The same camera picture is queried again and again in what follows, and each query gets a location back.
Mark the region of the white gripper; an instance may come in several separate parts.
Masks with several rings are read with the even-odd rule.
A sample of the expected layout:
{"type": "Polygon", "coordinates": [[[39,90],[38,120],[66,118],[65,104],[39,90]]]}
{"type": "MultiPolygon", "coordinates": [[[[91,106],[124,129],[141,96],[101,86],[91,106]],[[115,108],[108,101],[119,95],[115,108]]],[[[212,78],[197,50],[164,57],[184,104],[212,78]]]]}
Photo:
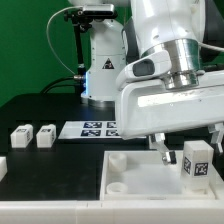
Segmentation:
{"type": "Polygon", "coordinates": [[[198,86],[177,91],[168,91],[159,79],[131,83],[118,94],[115,118],[123,139],[155,134],[165,165],[177,163],[176,153],[165,145],[169,132],[209,125],[211,143],[223,154],[224,71],[207,72],[198,86]]]}

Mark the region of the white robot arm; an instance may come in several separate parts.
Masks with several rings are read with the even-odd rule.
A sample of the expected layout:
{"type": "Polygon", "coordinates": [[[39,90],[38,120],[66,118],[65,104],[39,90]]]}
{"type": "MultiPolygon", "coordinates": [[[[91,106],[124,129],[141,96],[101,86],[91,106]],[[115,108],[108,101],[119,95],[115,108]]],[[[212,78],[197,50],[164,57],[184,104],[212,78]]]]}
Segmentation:
{"type": "Polygon", "coordinates": [[[113,78],[99,54],[87,72],[85,94],[90,101],[115,103],[119,135],[149,136],[166,163],[175,154],[160,136],[224,121],[224,72],[200,68],[199,42],[204,20],[192,21],[204,3],[190,0],[131,0],[132,18],[114,45],[126,59],[113,78]]]}

